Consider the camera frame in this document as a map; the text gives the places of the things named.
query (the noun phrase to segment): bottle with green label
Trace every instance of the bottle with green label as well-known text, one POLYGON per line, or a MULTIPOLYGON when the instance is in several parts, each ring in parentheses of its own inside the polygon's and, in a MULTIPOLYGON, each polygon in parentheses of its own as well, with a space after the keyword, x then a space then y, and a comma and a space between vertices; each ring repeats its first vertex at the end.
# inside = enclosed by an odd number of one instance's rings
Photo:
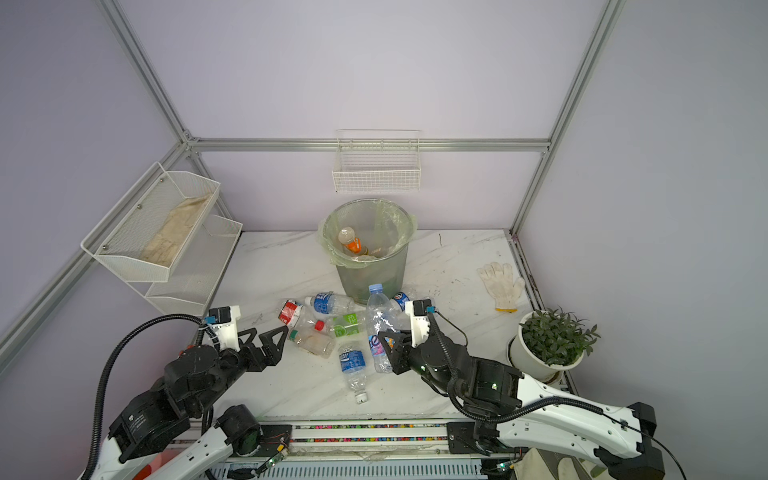
POLYGON ((357 313, 334 316, 328 320, 328 323, 330 323, 329 329, 333 331, 333 335, 336 337, 360 333, 360 325, 357 322, 357 313))

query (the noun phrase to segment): white work glove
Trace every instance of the white work glove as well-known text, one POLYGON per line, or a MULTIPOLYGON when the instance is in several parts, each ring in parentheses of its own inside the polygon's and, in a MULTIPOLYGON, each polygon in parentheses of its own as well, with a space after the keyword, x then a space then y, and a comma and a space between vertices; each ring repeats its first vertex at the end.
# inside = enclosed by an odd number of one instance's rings
POLYGON ((509 263, 502 267, 498 263, 486 264, 478 268, 478 275, 485 284, 485 289, 496 300, 499 312, 517 312, 518 299, 525 288, 522 278, 515 280, 515 268, 509 263))

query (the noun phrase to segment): trash can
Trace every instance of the trash can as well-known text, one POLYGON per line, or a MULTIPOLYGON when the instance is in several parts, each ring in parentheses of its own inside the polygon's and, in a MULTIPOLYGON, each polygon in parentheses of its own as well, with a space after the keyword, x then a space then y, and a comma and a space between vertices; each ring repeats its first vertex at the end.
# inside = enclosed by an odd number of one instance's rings
POLYGON ((368 198, 335 209, 320 224, 318 240, 336 265, 346 295, 365 305, 370 296, 368 285, 381 283, 390 298, 402 289, 408 242, 415 232, 416 218, 402 207, 389 200, 368 198), (350 227, 362 247, 380 257, 355 254, 342 245, 339 232, 350 227))

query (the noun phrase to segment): mesh shelf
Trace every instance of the mesh shelf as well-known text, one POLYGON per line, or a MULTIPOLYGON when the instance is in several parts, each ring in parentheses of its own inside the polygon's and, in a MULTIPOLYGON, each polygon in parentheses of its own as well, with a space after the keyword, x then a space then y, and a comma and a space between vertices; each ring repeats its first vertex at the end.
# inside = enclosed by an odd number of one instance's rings
POLYGON ((333 183, 340 194, 419 191, 418 141, 339 141, 333 183))
POLYGON ((170 279, 153 283, 144 298, 166 314, 203 315, 242 229, 242 223, 208 215, 170 279))
POLYGON ((219 196, 220 184, 185 171, 165 171, 131 209, 96 251, 83 248, 124 282, 167 282, 190 246, 219 196), (141 259, 144 249, 163 227, 168 214, 187 198, 210 198, 168 265, 141 259))

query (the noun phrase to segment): white marble table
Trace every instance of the white marble table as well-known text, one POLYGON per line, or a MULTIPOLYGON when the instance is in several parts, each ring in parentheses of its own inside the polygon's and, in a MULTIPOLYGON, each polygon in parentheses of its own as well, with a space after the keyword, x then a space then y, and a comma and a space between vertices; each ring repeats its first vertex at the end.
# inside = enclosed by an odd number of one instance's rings
MULTIPOLYGON (((277 311, 285 299, 343 292, 336 268, 315 236, 315 232, 243 233, 212 306, 240 305, 239 329, 255 326, 264 333, 282 325, 277 311)), ((503 230, 420 230, 409 246, 404 284, 417 296, 433 298, 440 311, 466 332, 470 355, 508 363, 507 343, 531 304, 524 295, 518 312, 495 310, 476 272, 493 261, 515 265, 503 230)), ((441 328, 455 342, 464 342, 447 323, 442 322, 441 328)), ((365 337, 357 337, 345 339, 359 342, 366 355, 368 402, 355 404, 335 353, 322 359, 286 341, 280 364, 244 374, 217 402, 216 411, 243 403, 263 420, 461 417, 415 372, 376 373, 365 337)))

